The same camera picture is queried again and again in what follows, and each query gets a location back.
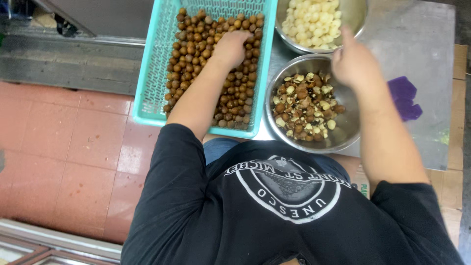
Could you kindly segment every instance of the graphic print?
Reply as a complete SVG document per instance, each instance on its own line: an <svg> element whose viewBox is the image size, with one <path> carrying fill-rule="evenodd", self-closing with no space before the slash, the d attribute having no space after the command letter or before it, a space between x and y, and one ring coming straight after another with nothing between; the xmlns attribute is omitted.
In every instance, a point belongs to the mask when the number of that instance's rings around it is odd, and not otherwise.
<svg viewBox="0 0 471 265"><path fill-rule="evenodd" d="M351 188L344 180L279 156L239 163L225 171L229 175L237 176L264 208L295 224L322 217L337 203L341 185Z"/></svg>

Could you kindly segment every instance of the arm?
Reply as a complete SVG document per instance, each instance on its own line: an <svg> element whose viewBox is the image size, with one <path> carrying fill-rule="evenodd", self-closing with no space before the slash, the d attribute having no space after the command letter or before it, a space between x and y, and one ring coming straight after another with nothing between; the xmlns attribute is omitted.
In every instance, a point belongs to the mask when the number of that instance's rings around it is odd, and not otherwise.
<svg viewBox="0 0 471 265"><path fill-rule="evenodd" d="M167 124L184 125L198 140L203 141L211 125L224 80L229 71L244 60L243 43L250 36L248 32L234 31L221 38L214 55L173 107Z"/></svg>
<svg viewBox="0 0 471 265"><path fill-rule="evenodd" d="M372 192L380 181L429 183L422 160L392 101L371 52L342 28L343 51L333 55L333 73L358 99L361 157Z"/></svg>

